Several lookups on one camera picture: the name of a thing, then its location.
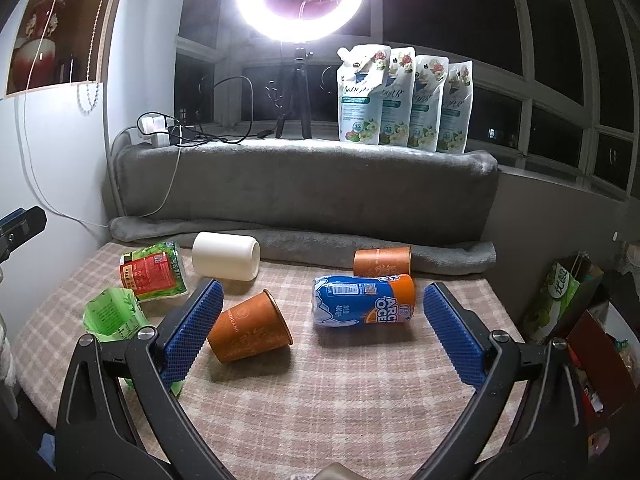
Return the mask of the orange paper cup near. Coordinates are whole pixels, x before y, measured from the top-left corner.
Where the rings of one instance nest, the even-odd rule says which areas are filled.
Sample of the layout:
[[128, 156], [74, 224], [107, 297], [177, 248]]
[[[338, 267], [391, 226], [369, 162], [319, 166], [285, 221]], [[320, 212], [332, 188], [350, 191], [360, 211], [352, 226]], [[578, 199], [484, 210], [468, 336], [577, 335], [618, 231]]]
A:
[[292, 346], [293, 336], [276, 300], [264, 289], [222, 311], [207, 341], [217, 360], [226, 364]]

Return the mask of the green tea bottle cup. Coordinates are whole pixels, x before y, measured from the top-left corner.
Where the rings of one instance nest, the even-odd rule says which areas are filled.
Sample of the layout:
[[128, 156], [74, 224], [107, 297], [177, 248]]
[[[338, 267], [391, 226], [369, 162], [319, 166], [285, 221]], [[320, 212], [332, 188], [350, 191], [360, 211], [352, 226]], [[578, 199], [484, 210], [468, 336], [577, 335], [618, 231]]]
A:
[[142, 304], [175, 299], [188, 290], [184, 285], [172, 287], [109, 287], [90, 300], [82, 312], [85, 330], [99, 342], [128, 340], [140, 328], [151, 326]]

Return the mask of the red box on floor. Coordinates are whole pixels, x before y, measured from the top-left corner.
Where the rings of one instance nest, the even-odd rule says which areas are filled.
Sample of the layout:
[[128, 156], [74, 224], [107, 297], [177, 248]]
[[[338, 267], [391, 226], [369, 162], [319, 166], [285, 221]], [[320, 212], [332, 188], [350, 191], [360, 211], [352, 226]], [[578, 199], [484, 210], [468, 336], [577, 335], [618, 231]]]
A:
[[637, 387], [612, 338], [588, 311], [567, 337], [582, 387], [588, 432], [604, 428], [634, 397]]

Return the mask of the red green label cup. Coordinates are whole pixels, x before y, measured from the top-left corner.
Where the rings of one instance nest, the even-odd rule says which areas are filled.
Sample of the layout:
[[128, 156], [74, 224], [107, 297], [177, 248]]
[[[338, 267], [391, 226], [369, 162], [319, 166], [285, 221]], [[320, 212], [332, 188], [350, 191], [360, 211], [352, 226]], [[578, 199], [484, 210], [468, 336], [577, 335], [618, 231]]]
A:
[[186, 293], [179, 245], [173, 240], [124, 252], [118, 267], [123, 288], [139, 301], [172, 298]]

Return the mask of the black tripod stand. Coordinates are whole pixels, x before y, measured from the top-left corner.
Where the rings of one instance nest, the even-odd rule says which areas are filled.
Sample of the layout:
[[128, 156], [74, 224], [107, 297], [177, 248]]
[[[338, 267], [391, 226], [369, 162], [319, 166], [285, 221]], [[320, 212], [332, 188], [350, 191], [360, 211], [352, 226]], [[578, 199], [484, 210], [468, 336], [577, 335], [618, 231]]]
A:
[[292, 68], [283, 77], [282, 88], [279, 88], [274, 81], [270, 81], [265, 88], [270, 101], [278, 112], [276, 126], [273, 130], [273, 134], [277, 139], [282, 138], [285, 123], [296, 110], [300, 120], [302, 138], [305, 140], [312, 138], [307, 67], [307, 61], [310, 56], [311, 52], [307, 51], [306, 44], [296, 44]]

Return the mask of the red white vase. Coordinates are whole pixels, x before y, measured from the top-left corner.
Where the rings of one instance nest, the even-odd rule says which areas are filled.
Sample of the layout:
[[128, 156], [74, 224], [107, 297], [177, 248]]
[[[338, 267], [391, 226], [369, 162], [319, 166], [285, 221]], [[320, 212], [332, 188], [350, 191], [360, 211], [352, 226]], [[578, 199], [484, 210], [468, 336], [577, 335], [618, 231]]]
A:
[[24, 35], [16, 40], [11, 77], [15, 91], [25, 91], [51, 83], [56, 44], [52, 39], [58, 28], [58, 14], [64, 0], [41, 0], [30, 11]]

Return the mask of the white plastic cup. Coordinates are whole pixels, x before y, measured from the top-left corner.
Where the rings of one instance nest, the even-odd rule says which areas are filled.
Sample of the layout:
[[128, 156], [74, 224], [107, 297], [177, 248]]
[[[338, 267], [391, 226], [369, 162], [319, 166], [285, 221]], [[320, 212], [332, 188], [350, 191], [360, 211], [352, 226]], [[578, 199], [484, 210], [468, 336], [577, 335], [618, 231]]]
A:
[[194, 238], [192, 264], [206, 278], [253, 281], [259, 271], [260, 246], [252, 236], [201, 232]]

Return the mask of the orange paper cup far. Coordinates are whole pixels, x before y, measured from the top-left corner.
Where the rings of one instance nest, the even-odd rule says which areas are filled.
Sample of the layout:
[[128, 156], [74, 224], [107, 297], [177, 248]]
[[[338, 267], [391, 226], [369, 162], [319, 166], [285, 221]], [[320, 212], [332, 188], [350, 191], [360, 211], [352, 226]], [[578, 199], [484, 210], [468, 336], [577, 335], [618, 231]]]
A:
[[382, 278], [411, 272], [411, 248], [360, 249], [355, 252], [352, 270], [356, 276]]

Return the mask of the blue orange bottle cup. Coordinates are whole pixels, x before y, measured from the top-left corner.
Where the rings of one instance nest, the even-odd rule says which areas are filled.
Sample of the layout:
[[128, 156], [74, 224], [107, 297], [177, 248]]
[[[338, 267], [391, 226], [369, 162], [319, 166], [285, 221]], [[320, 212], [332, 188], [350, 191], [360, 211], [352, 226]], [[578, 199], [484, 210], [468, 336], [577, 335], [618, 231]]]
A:
[[328, 275], [314, 280], [312, 316], [321, 327], [407, 323], [415, 305], [416, 285], [409, 274]]

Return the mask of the plaid bed sheet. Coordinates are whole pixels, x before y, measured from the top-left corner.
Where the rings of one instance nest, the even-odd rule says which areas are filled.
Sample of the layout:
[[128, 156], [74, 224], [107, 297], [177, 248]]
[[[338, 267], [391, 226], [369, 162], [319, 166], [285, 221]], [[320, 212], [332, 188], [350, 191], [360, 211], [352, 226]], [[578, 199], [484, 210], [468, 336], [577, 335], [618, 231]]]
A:
[[[55, 426], [58, 400], [85, 304], [120, 285], [116, 266], [132, 247], [109, 242], [40, 304], [13, 346], [17, 377]], [[222, 282], [224, 308], [267, 289], [294, 344], [221, 364], [205, 341], [179, 402], [238, 479], [287, 479], [340, 463], [369, 479], [409, 479], [457, 420], [473, 388], [462, 384], [422, 312], [424, 288], [446, 282], [491, 330], [522, 342], [488, 281], [417, 276], [416, 313], [404, 325], [359, 330], [314, 325], [317, 276], [349, 271], [263, 262], [254, 282]]]

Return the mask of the orange paper cup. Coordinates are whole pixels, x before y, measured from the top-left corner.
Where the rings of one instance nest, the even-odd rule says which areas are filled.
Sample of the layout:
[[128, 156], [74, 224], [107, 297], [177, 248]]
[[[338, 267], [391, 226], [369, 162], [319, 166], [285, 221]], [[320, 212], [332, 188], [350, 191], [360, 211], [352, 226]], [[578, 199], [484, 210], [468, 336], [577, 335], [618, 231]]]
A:
[[207, 341], [217, 360], [226, 364], [292, 346], [293, 336], [276, 300], [264, 289], [222, 311]]
[[355, 252], [352, 270], [356, 276], [382, 278], [411, 272], [411, 248], [360, 249]]

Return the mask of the grey fleece blanket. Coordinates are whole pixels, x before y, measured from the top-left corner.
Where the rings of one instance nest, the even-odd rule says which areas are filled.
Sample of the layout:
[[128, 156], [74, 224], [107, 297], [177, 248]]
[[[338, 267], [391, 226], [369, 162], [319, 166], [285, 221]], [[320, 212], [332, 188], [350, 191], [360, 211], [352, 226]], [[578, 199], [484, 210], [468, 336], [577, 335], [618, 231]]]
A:
[[267, 260], [347, 269], [359, 249], [407, 246], [413, 271], [469, 275], [497, 260], [483, 240], [499, 180], [491, 154], [327, 140], [122, 148], [114, 160], [123, 243], [201, 232], [255, 237]]

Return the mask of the green paper bag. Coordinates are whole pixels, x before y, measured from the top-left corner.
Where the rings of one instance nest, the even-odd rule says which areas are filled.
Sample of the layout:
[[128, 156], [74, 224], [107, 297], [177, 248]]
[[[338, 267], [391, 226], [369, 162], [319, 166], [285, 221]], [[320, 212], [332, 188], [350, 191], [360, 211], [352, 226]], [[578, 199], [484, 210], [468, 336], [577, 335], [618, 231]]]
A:
[[544, 344], [567, 335], [589, 306], [602, 278], [603, 271], [585, 252], [554, 260], [523, 318], [525, 339]]

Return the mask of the white power strip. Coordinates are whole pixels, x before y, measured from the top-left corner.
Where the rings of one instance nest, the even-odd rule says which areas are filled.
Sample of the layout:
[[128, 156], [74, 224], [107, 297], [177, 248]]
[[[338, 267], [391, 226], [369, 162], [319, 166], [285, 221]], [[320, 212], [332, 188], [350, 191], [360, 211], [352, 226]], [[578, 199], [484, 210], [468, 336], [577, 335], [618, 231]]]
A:
[[170, 145], [169, 127], [164, 115], [142, 114], [137, 119], [137, 128], [140, 136], [148, 140], [153, 148], [166, 148]]

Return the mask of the white refill pouch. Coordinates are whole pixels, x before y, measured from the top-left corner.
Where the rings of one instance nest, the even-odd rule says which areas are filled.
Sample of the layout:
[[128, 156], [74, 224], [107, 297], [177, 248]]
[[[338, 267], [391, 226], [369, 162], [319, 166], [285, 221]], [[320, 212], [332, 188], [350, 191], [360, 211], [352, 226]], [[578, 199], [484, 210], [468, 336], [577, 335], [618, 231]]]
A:
[[378, 145], [381, 132], [382, 96], [390, 67], [390, 47], [357, 44], [337, 55], [336, 71], [338, 135], [342, 142]]
[[436, 151], [448, 65], [449, 60], [444, 56], [421, 54], [416, 57], [409, 148]]
[[442, 95], [437, 151], [462, 154], [468, 140], [473, 106], [473, 62], [449, 65]]
[[414, 47], [390, 50], [390, 67], [384, 89], [380, 143], [406, 146], [408, 144], [412, 96], [416, 75]]

